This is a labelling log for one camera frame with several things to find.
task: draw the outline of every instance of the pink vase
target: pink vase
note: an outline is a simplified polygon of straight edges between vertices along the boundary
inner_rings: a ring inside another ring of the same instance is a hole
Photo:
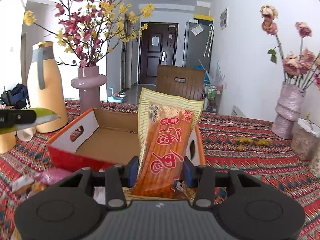
[[[106,82],[107,77],[99,74],[99,66],[78,68],[78,77],[71,80],[71,86],[79,89],[81,113],[101,107],[100,86]]]
[[[293,125],[301,114],[300,108],[305,94],[306,92],[297,86],[283,82],[276,106],[278,115],[271,128],[282,139],[291,137]]]

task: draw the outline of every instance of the air vent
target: air vent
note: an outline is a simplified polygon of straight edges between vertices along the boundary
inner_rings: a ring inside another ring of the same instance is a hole
[[[242,113],[241,110],[237,106],[233,106],[231,115],[232,116],[239,116],[239,117],[246,117],[244,115],[244,113]]]
[[[223,30],[228,26],[228,7],[223,10],[220,16],[220,28]]]

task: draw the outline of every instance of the red chinese text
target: red chinese text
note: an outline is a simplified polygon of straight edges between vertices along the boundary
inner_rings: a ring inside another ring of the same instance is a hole
[[[176,159],[179,162],[183,162],[182,156],[177,154],[175,151],[170,150],[170,153],[167,153],[163,155],[162,157],[158,156],[156,153],[152,153],[152,155],[156,158],[151,164],[150,164],[150,170],[152,173],[157,174],[163,169],[174,169],[177,165]]]
[[[184,112],[183,116],[184,118],[182,120],[186,120],[187,122],[190,122],[191,121],[191,114],[192,112],[187,110]]]
[[[166,129],[161,129],[159,133],[161,132],[170,132],[170,130],[174,129],[174,127],[170,127],[168,130]],[[176,142],[181,142],[181,134],[180,134],[181,128],[176,128],[175,132],[176,134],[170,134],[170,133],[165,133],[161,134],[160,136],[157,137],[157,143],[161,145],[169,145],[172,144],[174,141]]]
[[[177,124],[179,123],[180,119],[178,117],[173,118],[163,118],[160,120],[161,125],[167,125],[167,124]]]

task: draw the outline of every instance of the cardboard box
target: cardboard box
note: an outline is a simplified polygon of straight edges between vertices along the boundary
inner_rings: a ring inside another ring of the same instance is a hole
[[[140,154],[138,113],[89,109],[48,140],[56,167],[93,171],[121,163]]]

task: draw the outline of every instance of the black bag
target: black bag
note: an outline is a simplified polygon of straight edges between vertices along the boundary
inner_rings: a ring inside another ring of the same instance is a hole
[[[7,106],[14,106],[17,109],[25,108],[26,99],[29,101],[28,89],[25,85],[17,84],[12,90],[3,92],[1,99]]]

